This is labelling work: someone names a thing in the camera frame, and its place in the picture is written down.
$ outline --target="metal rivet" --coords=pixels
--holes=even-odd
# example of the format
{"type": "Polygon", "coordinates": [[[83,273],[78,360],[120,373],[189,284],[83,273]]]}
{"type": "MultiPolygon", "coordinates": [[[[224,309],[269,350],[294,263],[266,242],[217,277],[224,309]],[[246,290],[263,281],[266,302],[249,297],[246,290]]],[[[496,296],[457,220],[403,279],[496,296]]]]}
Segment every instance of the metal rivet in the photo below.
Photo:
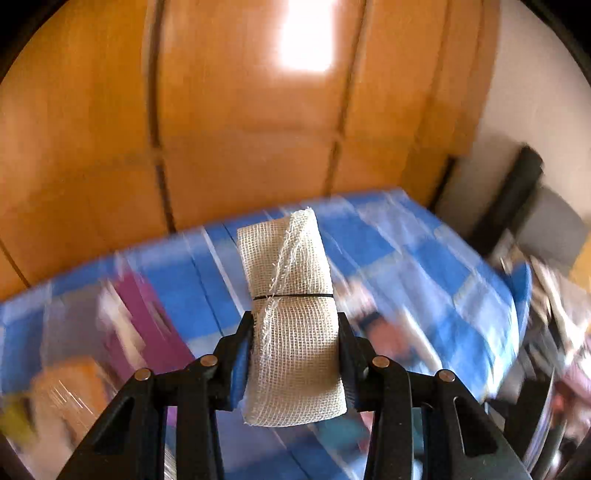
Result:
{"type": "Polygon", "coordinates": [[[444,382],[453,382],[456,379],[455,374],[451,370],[441,370],[438,375],[444,382]]]}
{"type": "Polygon", "coordinates": [[[147,380],[152,375],[152,372],[148,368],[140,368],[136,373],[134,373],[134,378],[143,382],[147,380]]]}
{"type": "Polygon", "coordinates": [[[378,368],[386,368],[390,364],[390,360],[382,355],[375,356],[371,362],[378,368]]]}
{"type": "Polygon", "coordinates": [[[204,367],[213,367],[217,364],[217,357],[215,355],[203,355],[199,362],[204,367]]]}

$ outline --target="orange object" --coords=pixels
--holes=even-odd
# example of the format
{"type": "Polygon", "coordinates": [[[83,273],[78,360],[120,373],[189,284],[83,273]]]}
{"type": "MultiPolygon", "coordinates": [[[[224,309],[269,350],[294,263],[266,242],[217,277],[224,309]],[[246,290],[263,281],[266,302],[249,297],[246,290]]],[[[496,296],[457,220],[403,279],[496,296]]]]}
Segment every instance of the orange object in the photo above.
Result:
{"type": "Polygon", "coordinates": [[[78,357],[44,370],[33,379],[35,411],[52,412],[70,430],[75,445],[84,438],[115,389],[90,357],[78,357]]]}

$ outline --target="black string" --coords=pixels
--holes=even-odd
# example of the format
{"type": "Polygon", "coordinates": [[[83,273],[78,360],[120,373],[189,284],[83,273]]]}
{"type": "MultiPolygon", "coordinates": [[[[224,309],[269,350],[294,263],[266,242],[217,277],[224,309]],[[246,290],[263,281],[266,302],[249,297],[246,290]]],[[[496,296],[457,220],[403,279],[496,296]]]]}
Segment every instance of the black string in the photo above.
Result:
{"type": "Polygon", "coordinates": [[[254,297],[253,300],[271,299],[273,297],[326,297],[333,299],[335,296],[332,293],[288,293],[285,295],[261,295],[254,297]]]}

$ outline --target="blue checkered tablecloth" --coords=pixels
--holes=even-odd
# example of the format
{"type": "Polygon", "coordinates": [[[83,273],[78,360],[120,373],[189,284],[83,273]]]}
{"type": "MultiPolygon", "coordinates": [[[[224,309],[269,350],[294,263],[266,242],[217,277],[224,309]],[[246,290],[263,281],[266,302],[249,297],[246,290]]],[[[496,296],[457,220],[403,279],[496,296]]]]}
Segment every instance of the blue checkered tablecloth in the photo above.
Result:
{"type": "MultiPolygon", "coordinates": [[[[528,267],[511,276],[497,274],[449,227],[403,191],[393,190],[206,225],[101,258],[6,301],[0,305],[2,393],[27,390],[41,370],[44,306],[55,296],[116,276],[119,259],[151,282],[195,356],[211,352],[222,335],[235,331],[251,305],[237,229],[304,206],[316,213],[334,282],[362,280],[389,321],[406,307],[444,368],[453,370],[476,398],[498,389],[526,323],[528,267]]],[[[417,356],[404,366],[433,373],[417,356]]],[[[365,458],[356,445],[329,445],[318,426],[250,427],[239,410],[220,412],[218,422],[230,479],[363,478],[365,458]]]]}

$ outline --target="blurred object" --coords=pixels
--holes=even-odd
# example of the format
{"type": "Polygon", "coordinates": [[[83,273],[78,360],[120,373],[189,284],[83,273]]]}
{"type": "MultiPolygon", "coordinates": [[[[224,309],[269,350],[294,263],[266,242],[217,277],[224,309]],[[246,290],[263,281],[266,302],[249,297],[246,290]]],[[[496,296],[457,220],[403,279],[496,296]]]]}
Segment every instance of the blurred object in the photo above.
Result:
{"type": "Polygon", "coordinates": [[[563,381],[583,401],[591,406],[591,352],[589,337],[564,373],[563,381]]]}
{"type": "Polygon", "coordinates": [[[4,395],[0,415],[0,430],[21,449],[35,438],[25,406],[26,401],[24,395],[4,395]]]}
{"type": "Polygon", "coordinates": [[[567,413],[567,427],[564,436],[574,440],[579,445],[591,427],[591,407],[575,397],[572,399],[567,413]]]}
{"type": "Polygon", "coordinates": [[[77,445],[115,394],[103,369],[90,357],[80,357],[45,369],[33,379],[35,411],[49,406],[66,422],[77,445]]]}
{"type": "Polygon", "coordinates": [[[121,380],[126,381],[137,365],[162,374],[182,369],[195,360],[143,277],[126,271],[113,282],[108,295],[111,301],[105,303],[108,306],[102,313],[114,330],[109,334],[107,349],[121,380]]]}
{"type": "Polygon", "coordinates": [[[377,312],[372,294],[357,279],[335,286],[335,301],[337,309],[363,332],[378,355],[396,360],[414,349],[432,374],[443,368],[437,352],[405,307],[397,310],[395,322],[387,321],[377,312]]]}
{"type": "Polygon", "coordinates": [[[104,328],[98,321],[103,284],[96,283],[55,297],[45,307],[41,364],[53,367],[88,356],[101,366],[109,362],[104,328]]]}
{"type": "Polygon", "coordinates": [[[564,347],[566,365],[570,365],[575,353],[583,345],[585,332],[591,322],[591,297],[535,257],[531,257],[531,265],[550,300],[564,347]]]}
{"type": "Polygon", "coordinates": [[[115,332],[129,366],[133,370],[145,367],[146,363],[141,355],[145,343],[131,323],[129,310],[110,282],[100,295],[99,316],[105,319],[110,329],[115,332]]]}
{"type": "Polygon", "coordinates": [[[557,269],[579,287],[591,291],[589,226],[556,192],[538,186],[515,215],[491,255],[496,265],[512,247],[557,269]]]}
{"type": "Polygon", "coordinates": [[[114,395],[106,374],[89,357],[64,361],[33,379],[36,438],[20,458],[36,480],[57,477],[114,395]]]}

